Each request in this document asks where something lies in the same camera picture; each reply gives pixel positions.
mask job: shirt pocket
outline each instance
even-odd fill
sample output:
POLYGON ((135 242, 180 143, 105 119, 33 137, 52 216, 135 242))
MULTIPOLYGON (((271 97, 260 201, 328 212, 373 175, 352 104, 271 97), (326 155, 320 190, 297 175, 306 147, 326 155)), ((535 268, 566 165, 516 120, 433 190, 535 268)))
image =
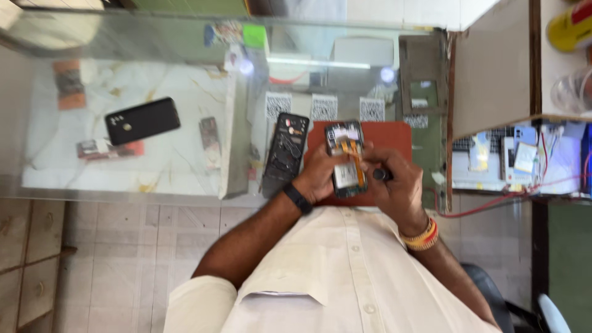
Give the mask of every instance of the shirt pocket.
POLYGON ((272 249, 243 283, 235 304, 249 294, 307 294, 324 306, 327 295, 327 250, 320 245, 283 244, 272 249))

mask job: black chair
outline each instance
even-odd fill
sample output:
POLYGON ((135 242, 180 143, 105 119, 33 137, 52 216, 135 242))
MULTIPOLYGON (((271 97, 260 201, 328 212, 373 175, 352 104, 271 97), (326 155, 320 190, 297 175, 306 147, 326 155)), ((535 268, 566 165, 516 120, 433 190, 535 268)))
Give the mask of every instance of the black chair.
POLYGON ((512 304, 502 297, 496 284, 491 277, 479 266, 473 264, 461 264, 462 268, 475 283, 479 291, 491 308, 493 317, 503 333, 567 333, 569 328, 559 310, 547 295, 539 297, 541 314, 529 312, 515 304, 512 304), (527 326, 516 326, 512 324, 510 314, 523 319, 527 326))

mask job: black screwdriver handle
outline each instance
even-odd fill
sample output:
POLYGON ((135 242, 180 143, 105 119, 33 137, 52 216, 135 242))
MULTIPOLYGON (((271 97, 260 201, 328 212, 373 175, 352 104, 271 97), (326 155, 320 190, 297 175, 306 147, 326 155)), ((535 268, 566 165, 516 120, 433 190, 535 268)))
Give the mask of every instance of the black screwdriver handle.
POLYGON ((392 172, 386 169, 374 169, 372 176, 376 180, 389 181, 392 180, 392 172))

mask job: green sticky note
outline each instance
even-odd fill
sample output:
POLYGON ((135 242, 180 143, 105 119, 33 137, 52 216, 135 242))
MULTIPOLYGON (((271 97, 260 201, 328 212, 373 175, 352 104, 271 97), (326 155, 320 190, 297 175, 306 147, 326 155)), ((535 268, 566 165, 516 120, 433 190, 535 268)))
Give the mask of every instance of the green sticky note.
POLYGON ((264 49, 267 40, 265 27, 262 25, 243 25, 243 41, 246 47, 264 49))

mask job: hand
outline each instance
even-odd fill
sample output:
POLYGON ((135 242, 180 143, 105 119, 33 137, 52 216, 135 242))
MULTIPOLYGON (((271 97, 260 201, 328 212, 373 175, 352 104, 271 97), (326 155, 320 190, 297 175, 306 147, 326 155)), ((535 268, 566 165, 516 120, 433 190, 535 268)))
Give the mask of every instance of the hand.
POLYGON ((373 148, 372 143, 366 145, 361 167, 366 172, 374 202, 397 223, 399 232, 407 237, 424 232, 428 216, 422 208, 423 170, 407 162, 396 149, 373 148), (394 179, 386 182, 374 179, 372 173, 377 164, 389 169, 394 179))
POLYGON ((322 144, 314 150, 304 170, 292 181, 292 185, 310 204, 314 204, 333 193, 333 170, 337 164, 349 162, 350 158, 347 154, 329 156, 327 145, 322 144))

